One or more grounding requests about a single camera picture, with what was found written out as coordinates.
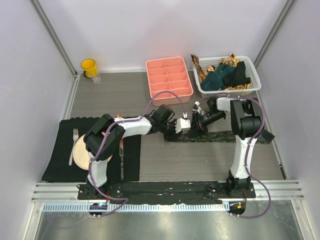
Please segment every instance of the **wood grain surface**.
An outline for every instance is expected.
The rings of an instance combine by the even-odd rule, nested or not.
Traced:
[[[193,72],[189,72],[194,93],[185,104],[191,113],[195,101],[201,95],[195,86]],[[148,102],[150,92],[146,72],[102,73],[100,84],[81,76],[75,95],[71,117],[101,117],[103,114],[123,117],[141,115]],[[201,102],[208,109],[205,101]],[[170,105],[175,117],[182,117],[180,104]],[[231,130],[230,115],[226,120],[214,122],[210,132]],[[201,181],[224,180],[234,160],[234,143],[166,142],[161,133],[142,136],[141,181]],[[282,174],[272,144],[254,146],[251,173],[261,180],[282,180]]]

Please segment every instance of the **wall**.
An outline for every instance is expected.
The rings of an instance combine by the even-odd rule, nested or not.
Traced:
[[[145,69],[149,59],[190,54],[254,60],[286,0],[40,0],[73,65]]]
[[[299,180],[315,230],[320,229],[319,8],[318,0],[297,1],[258,67],[286,173]]]
[[[0,7],[0,233],[21,239],[48,165],[72,75],[27,0]]]

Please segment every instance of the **black cloth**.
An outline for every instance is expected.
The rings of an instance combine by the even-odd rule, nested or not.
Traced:
[[[47,182],[84,182],[88,171],[83,170],[73,161],[69,166],[69,157],[73,146],[73,129],[78,129],[79,138],[86,134],[99,117],[77,117],[62,120],[59,124],[58,134],[55,140],[51,159],[46,168],[42,180]],[[121,180],[121,159],[119,150],[113,154],[108,163],[107,178],[112,182],[139,181],[140,176],[140,152],[141,135],[129,136],[123,140],[123,176]]]
[[[237,87],[239,85],[249,84],[250,77],[246,77],[246,65],[244,61],[237,63],[235,71],[231,72],[222,79],[223,83],[228,87]]]

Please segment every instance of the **pink divided tray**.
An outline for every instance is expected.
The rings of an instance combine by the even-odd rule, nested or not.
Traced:
[[[194,90],[182,57],[148,60],[145,65],[151,98],[161,91],[170,90],[177,94],[183,103],[190,101]],[[179,100],[171,93],[162,93],[152,101],[154,106],[179,103]]]

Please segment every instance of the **metal corner post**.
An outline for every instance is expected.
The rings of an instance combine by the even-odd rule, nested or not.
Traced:
[[[268,37],[264,41],[262,48],[260,49],[260,52],[256,59],[254,60],[254,66],[255,68],[258,67],[260,64],[262,58],[266,54],[269,46],[271,45],[272,41],[274,40],[275,36],[279,32],[280,27],[282,26],[283,22],[285,21],[286,17],[288,16],[289,12],[293,8],[294,4],[296,3],[297,0],[287,0],[286,3],[284,4],[278,18],[276,19]]]
[[[56,46],[57,50],[61,54],[63,60],[65,61],[67,67],[69,68],[71,74],[73,75],[74,78],[77,77],[77,71],[72,64],[70,58],[68,57],[64,47],[62,46],[54,28],[52,27],[45,11],[43,10],[41,4],[39,3],[38,0],[29,0],[30,3],[32,4],[34,10],[36,11],[38,17],[40,18],[41,22],[43,23],[45,29],[47,30],[49,36],[51,37],[54,45]]]

